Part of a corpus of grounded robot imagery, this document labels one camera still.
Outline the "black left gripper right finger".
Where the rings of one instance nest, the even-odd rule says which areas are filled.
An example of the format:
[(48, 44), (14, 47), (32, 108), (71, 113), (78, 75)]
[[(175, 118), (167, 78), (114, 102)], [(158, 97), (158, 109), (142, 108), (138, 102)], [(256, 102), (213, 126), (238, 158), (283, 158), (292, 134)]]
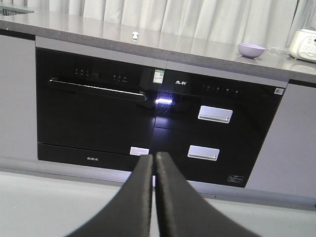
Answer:
[(186, 180), (167, 152), (158, 152), (156, 210), (162, 237), (255, 237), (210, 205)]

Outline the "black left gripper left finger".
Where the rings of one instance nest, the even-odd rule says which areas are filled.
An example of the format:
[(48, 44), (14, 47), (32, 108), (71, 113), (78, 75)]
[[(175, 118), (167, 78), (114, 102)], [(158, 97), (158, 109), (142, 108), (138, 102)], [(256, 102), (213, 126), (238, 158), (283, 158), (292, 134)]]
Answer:
[(127, 181), (95, 216), (69, 237), (148, 237), (153, 192), (153, 156), (140, 156)]

